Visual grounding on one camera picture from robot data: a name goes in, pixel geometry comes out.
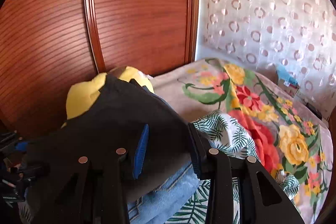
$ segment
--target round metal pin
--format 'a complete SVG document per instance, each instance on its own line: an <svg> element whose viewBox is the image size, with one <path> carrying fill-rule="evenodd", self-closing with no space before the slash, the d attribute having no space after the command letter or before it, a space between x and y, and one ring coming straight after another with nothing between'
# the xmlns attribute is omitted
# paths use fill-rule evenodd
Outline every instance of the round metal pin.
<svg viewBox="0 0 336 224"><path fill-rule="evenodd" d="M116 150L116 152L117 152L118 155L123 155L123 154L126 153L126 149L125 148L118 148Z"/></svg>
<svg viewBox="0 0 336 224"><path fill-rule="evenodd" d="M254 156L248 156L247 157L247 160L248 160L248 162L250 162L250 163L255 163L256 161L257 161L257 159L254 157Z"/></svg>
<svg viewBox="0 0 336 224"><path fill-rule="evenodd" d="M219 151L216 148L210 148L209 153L212 154L212 155L217 155L219 153Z"/></svg>
<svg viewBox="0 0 336 224"><path fill-rule="evenodd" d="M80 157L80 158L78 159L78 162L79 162L80 164L84 164L84 163L86 163L86 162L87 162L87 157Z"/></svg>

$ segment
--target white patterned curtain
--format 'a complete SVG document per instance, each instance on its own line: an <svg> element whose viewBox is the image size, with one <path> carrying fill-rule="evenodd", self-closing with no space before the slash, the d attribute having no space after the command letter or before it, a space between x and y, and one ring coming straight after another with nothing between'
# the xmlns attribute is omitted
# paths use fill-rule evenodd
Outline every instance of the white patterned curtain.
<svg viewBox="0 0 336 224"><path fill-rule="evenodd" d="M327 118L336 105L336 11L330 0L200 0L198 51L270 75L282 64Z"/></svg>

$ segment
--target white fabric with green leaves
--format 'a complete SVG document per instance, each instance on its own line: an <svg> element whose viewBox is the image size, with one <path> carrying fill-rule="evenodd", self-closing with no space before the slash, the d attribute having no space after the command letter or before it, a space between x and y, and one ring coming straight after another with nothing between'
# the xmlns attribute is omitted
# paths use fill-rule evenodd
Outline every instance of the white fabric with green leaves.
<svg viewBox="0 0 336 224"><path fill-rule="evenodd" d="M215 110L208 115L194 122L196 129L207 133L214 142L217 149L223 151L230 157L244 159L248 155L255 156L258 160L254 141L246 130L230 115ZM283 170L276 173L276 182L293 202L293 198L299 191L298 180ZM240 222L239 214L239 190L237 179L232 179L233 203L234 203L234 224ZM192 223L204 224L208 198L210 191L210 180L200 183L196 192L189 198L183 207L166 221L168 223Z"/></svg>

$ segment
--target blue object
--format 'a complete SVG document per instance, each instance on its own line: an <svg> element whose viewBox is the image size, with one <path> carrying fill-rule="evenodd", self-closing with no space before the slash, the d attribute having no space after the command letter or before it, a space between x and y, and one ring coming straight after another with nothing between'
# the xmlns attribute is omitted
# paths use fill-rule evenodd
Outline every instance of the blue object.
<svg viewBox="0 0 336 224"><path fill-rule="evenodd" d="M291 83L292 85L294 86L297 86L298 85L298 82L297 80L295 80L294 77L292 77L285 69L284 66L282 65L278 65L277 66L277 74L278 74L278 77L279 79L283 79L285 82L289 82Z"/></svg>
<svg viewBox="0 0 336 224"><path fill-rule="evenodd" d="M143 161L145 160L146 155L148 137L149 137L149 127L148 124L145 124L134 155L134 167L133 167L134 179L137 179L141 174Z"/></svg>
<svg viewBox="0 0 336 224"><path fill-rule="evenodd" d="M131 224L163 224L195 193L200 180L188 162L157 189L129 203Z"/></svg>
<svg viewBox="0 0 336 224"><path fill-rule="evenodd" d="M27 151L27 145L28 145L28 142L19 142L19 143L16 144L15 150L26 152Z"/></svg>

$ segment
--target wardrobe door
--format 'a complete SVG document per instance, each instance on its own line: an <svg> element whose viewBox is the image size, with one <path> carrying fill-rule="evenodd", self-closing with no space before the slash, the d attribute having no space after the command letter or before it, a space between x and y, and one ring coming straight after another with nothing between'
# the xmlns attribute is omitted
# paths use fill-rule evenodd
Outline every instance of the wardrobe door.
<svg viewBox="0 0 336 224"><path fill-rule="evenodd" d="M129 65L157 75L188 62L188 0L94 0L94 5L106 70Z"/></svg>
<svg viewBox="0 0 336 224"><path fill-rule="evenodd" d="M29 137L60 127L70 86L95 76L83 0L6 0L0 34L1 119Z"/></svg>

